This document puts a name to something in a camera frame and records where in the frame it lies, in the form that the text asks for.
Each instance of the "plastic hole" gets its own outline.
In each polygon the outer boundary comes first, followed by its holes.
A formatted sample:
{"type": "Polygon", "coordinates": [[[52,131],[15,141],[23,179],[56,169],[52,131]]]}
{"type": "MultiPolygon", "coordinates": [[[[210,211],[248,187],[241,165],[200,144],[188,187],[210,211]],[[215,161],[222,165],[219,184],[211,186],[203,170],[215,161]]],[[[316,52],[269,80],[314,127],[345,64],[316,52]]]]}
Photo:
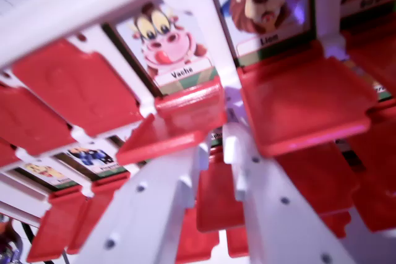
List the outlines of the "plastic hole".
{"type": "Polygon", "coordinates": [[[327,253],[323,253],[321,256],[321,259],[322,259],[322,262],[325,264],[333,263],[332,257],[327,253]]]}
{"type": "Polygon", "coordinates": [[[106,250],[111,250],[115,246],[116,246],[116,242],[114,241],[114,239],[108,239],[105,242],[105,249],[106,250]]]}
{"type": "Polygon", "coordinates": [[[82,33],[77,34],[77,38],[79,39],[79,41],[82,41],[82,42],[87,41],[87,37],[82,33]]]}
{"type": "Polygon", "coordinates": [[[280,199],[280,201],[281,201],[283,204],[285,204],[285,205],[288,205],[288,204],[290,203],[290,199],[287,198],[287,197],[282,197],[282,198],[280,199]]]}
{"type": "Polygon", "coordinates": [[[136,187],[136,192],[142,193],[145,189],[146,189],[146,187],[144,185],[138,185],[136,187]]]}

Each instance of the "cow's tongue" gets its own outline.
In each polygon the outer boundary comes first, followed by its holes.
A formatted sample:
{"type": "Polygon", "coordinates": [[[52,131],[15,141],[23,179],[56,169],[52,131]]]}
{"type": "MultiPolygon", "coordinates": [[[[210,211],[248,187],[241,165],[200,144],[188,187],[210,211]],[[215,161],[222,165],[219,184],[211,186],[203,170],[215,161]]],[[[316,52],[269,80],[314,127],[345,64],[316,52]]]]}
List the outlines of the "cow's tongue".
{"type": "Polygon", "coordinates": [[[172,60],[169,58],[169,56],[164,51],[156,52],[155,60],[157,60],[157,62],[159,64],[172,64],[172,60]]]}

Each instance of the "cow's eye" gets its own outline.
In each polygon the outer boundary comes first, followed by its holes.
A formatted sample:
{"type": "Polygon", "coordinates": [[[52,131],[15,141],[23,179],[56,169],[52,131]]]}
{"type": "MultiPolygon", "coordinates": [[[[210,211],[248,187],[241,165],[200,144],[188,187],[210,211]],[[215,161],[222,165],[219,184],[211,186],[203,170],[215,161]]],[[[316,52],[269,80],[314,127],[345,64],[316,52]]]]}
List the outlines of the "cow's eye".
{"type": "Polygon", "coordinates": [[[154,40],[157,37],[153,24],[146,17],[139,17],[136,26],[145,39],[154,40]]]}
{"type": "Polygon", "coordinates": [[[154,33],[154,32],[147,31],[147,32],[146,32],[146,35],[147,35],[147,38],[148,38],[149,40],[154,40],[154,39],[155,39],[155,33],[154,33]]]}
{"type": "Polygon", "coordinates": [[[154,10],[151,14],[151,20],[153,21],[155,28],[161,34],[166,34],[170,31],[171,24],[162,11],[159,11],[158,9],[154,10]]]}
{"type": "Polygon", "coordinates": [[[169,27],[166,25],[161,25],[161,32],[162,33],[168,33],[170,31],[169,27]]]}

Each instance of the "cartoon cow face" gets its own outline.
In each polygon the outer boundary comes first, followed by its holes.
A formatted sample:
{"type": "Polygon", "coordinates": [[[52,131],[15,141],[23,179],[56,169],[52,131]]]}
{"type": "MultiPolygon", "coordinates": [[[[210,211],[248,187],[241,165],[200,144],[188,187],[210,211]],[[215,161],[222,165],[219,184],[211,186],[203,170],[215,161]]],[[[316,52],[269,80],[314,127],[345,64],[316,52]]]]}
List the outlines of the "cartoon cow face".
{"type": "Polygon", "coordinates": [[[183,67],[194,55],[206,53],[191,33],[176,24],[177,20],[177,16],[166,16],[151,2],[134,20],[133,37],[142,40],[142,52],[151,77],[183,67]]]}

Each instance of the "red plastic flap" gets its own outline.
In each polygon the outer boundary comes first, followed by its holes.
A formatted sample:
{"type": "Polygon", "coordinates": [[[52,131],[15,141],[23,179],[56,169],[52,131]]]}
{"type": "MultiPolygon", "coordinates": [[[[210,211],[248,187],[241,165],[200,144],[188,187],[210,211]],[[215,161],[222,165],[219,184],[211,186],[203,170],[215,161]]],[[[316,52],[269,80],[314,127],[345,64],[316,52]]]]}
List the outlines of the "red plastic flap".
{"type": "Polygon", "coordinates": [[[41,219],[35,240],[27,261],[39,262],[57,259],[70,243],[75,233],[76,222],[82,211],[86,197],[77,185],[53,193],[48,201],[52,204],[41,219]]]}
{"type": "Polygon", "coordinates": [[[396,95],[396,14],[362,24],[344,35],[351,59],[396,95]]]}
{"type": "Polygon", "coordinates": [[[14,74],[57,113],[89,135],[142,119],[136,100],[108,62],[56,41],[14,64],[14,74]]]}
{"type": "Polygon", "coordinates": [[[318,214],[352,207],[358,181],[334,143],[278,156],[277,161],[318,214]]]}
{"type": "Polygon", "coordinates": [[[218,245],[218,232],[201,233],[196,226],[197,211],[186,210],[181,229],[176,263],[189,263],[210,259],[212,249],[218,245]]]}
{"type": "Polygon", "coordinates": [[[197,193],[197,229],[222,230],[244,224],[243,204],[235,200],[231,165],[223,154],[209,159],[208,170],[201,171],[197,193]]]}
{"type": "Polygon", "coordinates": [[[64,120],[25,88],[0,85],[0,137],[31,155],[75,142],[64,120]]]}
{"type": "Polygon", "coordinates": [[[349,212],[343,211],[341,213],[324,215],[321,216],[321,219],[338,238],[344,238],[347,236],[345,233],[345,226],[352,220],[349,212]]]}
{"type": "Polygon", "coordinates": [[[0,167],[19,161],[10,144],[0,138],[0,167]]]}
{"type": "Polygon", "coordinates": [[[375,91],[312,47],[239,68],[253,136],[264,156],[312,147],[368,129],[375,91]]]}
{"type": "Polygon", "coordinates": [[[183,150],[204,141],[227,121],[220,80],[157,100],[158,114],[145,118],[117,153],[125,165],[183,150]]]}
{"type": "Polygon", "coordinates": [[[396,197],[388,195],[369,171],[359,176],[361,185],[353,202],[367,228],[372,232],[396,228],[396,197]]]}
{"type": "Polygon", "coordinates": [[[383,188],[396,193],[396,106],[378,109],[370,118],[370,130],[348,142],[383,188]]]}
{"type": "Polygon", "coordinates": [[[68,254],[79,253],[89,234],[113,200],[114,192],[121,188],[129,180],[130,176],[129,172],[124,172],[92,184],[92,192],[95,196],[87,200],[83,210],[80,212],[75,234],[67,248],[68,254]]]}
{"type": "Polygon", "coordinates": [[[245,226],[227,230],[227,245],[231,258],[249,255],[248,235],[245,226]]]}

